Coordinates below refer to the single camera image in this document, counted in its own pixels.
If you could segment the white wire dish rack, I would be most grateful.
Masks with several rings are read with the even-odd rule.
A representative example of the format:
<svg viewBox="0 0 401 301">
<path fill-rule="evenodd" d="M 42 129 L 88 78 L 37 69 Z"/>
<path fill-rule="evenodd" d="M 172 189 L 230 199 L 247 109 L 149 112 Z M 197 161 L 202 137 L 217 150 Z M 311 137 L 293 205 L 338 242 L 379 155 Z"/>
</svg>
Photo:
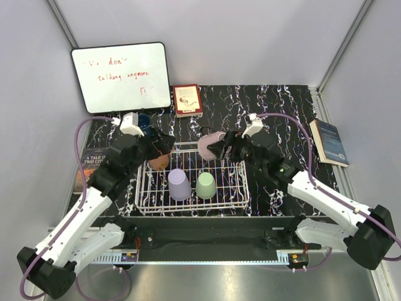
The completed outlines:
<svg viewBox="0 0 401 301">
<path fill-rule="evenodd" d="M 175 201 L 168 189 L 168 173 L 182 169 L 190 184 L 191 195 L 185 201 Z M 216 181 L 213 198 L 202 199 L 195 191 L 196 180 L 203 172 L 209 172 Z M 169 156 L 169 164 L 162 171 L 143 163 L 137 172 L 135 207 L 148 216 L 185 214 L 233 214 L 250 207 L 250 193 L 247 183 L 245 162 L 213 160 L 205 161 L 199 155 L 196 142 L 180 142 L 174 145 Z"/>
</svg>

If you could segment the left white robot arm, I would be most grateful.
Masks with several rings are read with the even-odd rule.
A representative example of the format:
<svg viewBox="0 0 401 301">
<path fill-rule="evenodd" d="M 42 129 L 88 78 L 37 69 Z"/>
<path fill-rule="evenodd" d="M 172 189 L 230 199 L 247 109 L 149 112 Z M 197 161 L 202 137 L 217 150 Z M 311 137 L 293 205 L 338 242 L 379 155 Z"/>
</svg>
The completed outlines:
<svg viewBox="0 0 401 301">
<path fill-rule="evenodd" d="M 90 175 L 80 198 L 54 230 L 34 248 L 24 247 L 17 261 L 23 280 L 53 299 L 62 297 L 78 274 L 103 252 L 135 243 L 135 225 L 115 216 L 86 240 L 82 236 L 130 183 L 132 173 L 145 161 L 171 153 L 175 137 L 151 125 L 147 133 L 136 126 L 123 130 Z"/>
</svg>

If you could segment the dark blue mug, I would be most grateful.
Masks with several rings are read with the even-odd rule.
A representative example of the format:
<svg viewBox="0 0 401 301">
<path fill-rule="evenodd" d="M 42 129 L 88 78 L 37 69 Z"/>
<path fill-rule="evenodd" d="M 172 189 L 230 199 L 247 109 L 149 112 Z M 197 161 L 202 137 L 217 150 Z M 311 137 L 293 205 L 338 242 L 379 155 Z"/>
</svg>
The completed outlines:
<svg viewBox="0 0 401 301">
<path fill-rule="evenodd" d="M 152 124 L 150 122 L 150 117 L 145 114 L 138 115 L 138 127 L 146 136 L 153 136 Z"/>
</svg>

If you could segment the mauve ceramic mug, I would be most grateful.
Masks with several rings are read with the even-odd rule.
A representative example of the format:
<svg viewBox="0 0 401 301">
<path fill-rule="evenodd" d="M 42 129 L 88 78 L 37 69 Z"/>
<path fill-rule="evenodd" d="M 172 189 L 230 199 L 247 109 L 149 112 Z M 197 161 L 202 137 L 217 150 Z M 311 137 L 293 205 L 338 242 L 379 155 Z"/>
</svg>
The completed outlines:
<svg viewBox="0 0 401 301">
<path fill-rule="evenodd" d="M 217 159 L 217 157 L 207 148 L 209 145 L 214 144 L 222 140 L 225 136 L 225 132 L 216 131 L 211 134 L 203 135 L 197 143 L 197 148 L 199 155 L 205 161 L 212 161 Z"/>
</svg>

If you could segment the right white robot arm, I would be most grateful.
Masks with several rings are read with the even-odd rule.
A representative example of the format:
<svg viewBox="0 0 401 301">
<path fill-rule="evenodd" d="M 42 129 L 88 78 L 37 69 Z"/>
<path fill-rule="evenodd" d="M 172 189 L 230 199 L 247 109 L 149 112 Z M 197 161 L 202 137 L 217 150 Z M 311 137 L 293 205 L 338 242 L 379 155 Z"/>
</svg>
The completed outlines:
<svg viewBox="0 0 401 301">
<path fill-rule="evenodd" d="M 332 222 L 296 217 L 284 231 L 290 248 L 317 244 L 348 253 L 363 268 L 374 270 L 395 243 L 387 208 L 359 204 L 316 180 L 308 170 L 284 158 L 273 147 L 254 145 L 242 132 L 214 133 L 201 144 L 217 159 L 245 162 L 274 187 L 323 212 Z"/>
</svg>

